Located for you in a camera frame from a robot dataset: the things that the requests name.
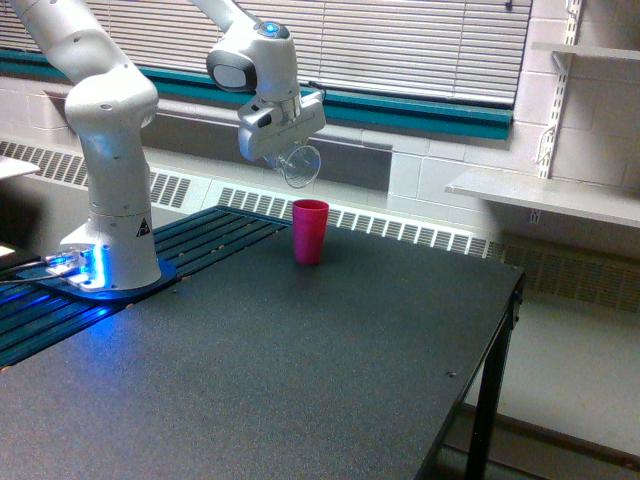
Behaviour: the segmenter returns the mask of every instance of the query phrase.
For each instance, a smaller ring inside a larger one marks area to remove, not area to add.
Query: window frame
[[[207,74],[138,66],[160,94],[223,102],[240,106],[252,94],[225,92]],[[41,53],[0,49],[0,73],[29,75],[44,79],[65,78]],[[312,91],[302,86],[302,94]],[[425,132],[507,140],[513,124],[513,110],[444,101],[428,101],[346,90],[326,90],[327,120],[356,123],[363,128],[394,127],[416,135]]]

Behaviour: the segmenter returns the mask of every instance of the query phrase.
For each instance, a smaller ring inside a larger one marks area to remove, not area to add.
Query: white shelf
[[[640,51],[620,50],[618,48],[588,47],[582,45],[563,45],[560,43],[533,42],[533,50],[577,55],[587,58],[608,58],[612,60],[640,61]]]
[[[35,173],[40,170],[36,165],[0,155],[0,180]]]
[[[495,170],[470,170],[446,187],[492,202],[640,228],[640,193]]]

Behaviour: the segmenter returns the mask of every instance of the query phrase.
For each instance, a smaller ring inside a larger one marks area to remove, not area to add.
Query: table surface
[[[37,165],[0,155],[0,180],[28,175],[39,170]]]
[[[337,229],[302,267],[290,234],[0,374],[3,471],[414,478],[521,271]]]

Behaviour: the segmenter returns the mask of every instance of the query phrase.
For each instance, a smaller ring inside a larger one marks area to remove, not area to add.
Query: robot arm
[[[207,57],[216,85],[255,96],[238,111],[240,152],[267,161],[325,125],[322,95],[300,96],[293,39],[287,27],[262,22],[232,0],[192,0],[224,32]]]
[[[65,103],[81,140],[89,177],[89,219],[62,240],[62,250],[89,252],[67,281],[87,291],[129,290],[160,277],[151,234],[149,167],[140,128],[158,95],[109,38],[82,0],[12,0],[49,62],[76,85]],[[64,274],[68,265],[53,273]]]

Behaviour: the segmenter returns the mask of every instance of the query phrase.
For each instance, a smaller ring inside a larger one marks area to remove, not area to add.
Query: window blinds
[[[0,0],[0,47],[37,51]],[[220,32],[188,0],[88,0],[139,65],[205,71]],[[286,24],[302,82],[512,105],[532,0],[240,0]]]

